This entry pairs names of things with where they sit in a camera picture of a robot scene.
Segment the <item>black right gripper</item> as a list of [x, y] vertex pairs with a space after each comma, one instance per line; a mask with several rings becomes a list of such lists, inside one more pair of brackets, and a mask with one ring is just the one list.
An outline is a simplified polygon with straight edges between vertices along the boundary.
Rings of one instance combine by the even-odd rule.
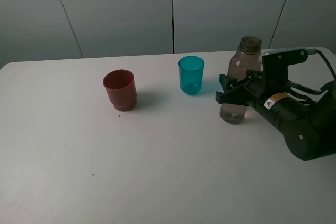
[[223, 92], [216, 91], [218, 104], [250, 106], [278, 130], [311, 130], [309, 107], [294, 99], [285, 84], [267, 83], [264, 73], [249, 73], [237, 81], [219, 75]]

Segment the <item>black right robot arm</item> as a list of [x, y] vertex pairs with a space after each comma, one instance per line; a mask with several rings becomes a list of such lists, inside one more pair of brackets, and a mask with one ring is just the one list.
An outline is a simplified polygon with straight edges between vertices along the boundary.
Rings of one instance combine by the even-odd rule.
[[335, 154], [335, 81], [326, 83], [314, 102], [312, 90], [261, 71], [251, 71], [242, 81], [219, 76], [222, 92], [216, 92], [219, 104], [250, 106], [283, 136], [288, 149], [307, 161]]

